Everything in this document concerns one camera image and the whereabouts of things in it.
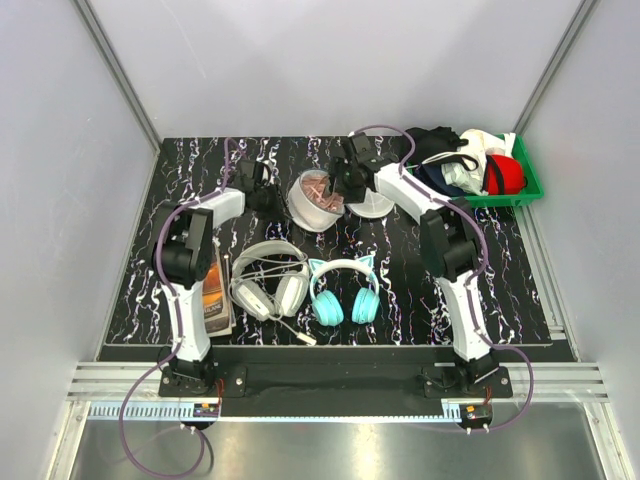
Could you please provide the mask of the pink lace bra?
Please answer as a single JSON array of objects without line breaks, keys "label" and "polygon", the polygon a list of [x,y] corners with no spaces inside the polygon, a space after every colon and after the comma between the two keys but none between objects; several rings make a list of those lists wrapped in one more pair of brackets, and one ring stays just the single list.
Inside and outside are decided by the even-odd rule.
[{"label": "pink lace bra", "polygon": [[344,199],[341,195],[329,191],[329,176],[312,173],[301,180],[303,194],[318,208],[332,213],[344,212]]}]

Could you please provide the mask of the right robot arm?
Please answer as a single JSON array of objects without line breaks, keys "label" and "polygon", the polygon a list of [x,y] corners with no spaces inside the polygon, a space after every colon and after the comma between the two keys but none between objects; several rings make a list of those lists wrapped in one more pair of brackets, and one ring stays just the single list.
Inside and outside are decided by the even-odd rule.
[{"label": "right robot arm", "polygon": [[482,317],[478,277],[488,263],[486,240],[464,198],[452,200],[425,186],[401,164],[377,153],[364,131],[341,141],[332,158],[327,191],[346,204],[361,203],[368,190],[394,202],[420,227],[426,272],[444,293],[453,329],[454,384],[466,396],[486,389],[497,372]]}]

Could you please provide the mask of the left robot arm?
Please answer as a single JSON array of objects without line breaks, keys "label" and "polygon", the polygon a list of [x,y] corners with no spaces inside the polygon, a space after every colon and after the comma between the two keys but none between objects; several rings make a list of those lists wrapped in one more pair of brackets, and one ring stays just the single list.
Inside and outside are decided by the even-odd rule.
[{"label": "left robot arm", "polygon": [[172,332],[171,353],[159,367],[181,377],[193,395],[208,394],[216,382],[203,307],[214,229],[246,211],[282,216],[281,190],[272,177],[269,164],[241,160],[223,191],[183,204],[165,202],[156,212],[145,261],[161,283]]}]

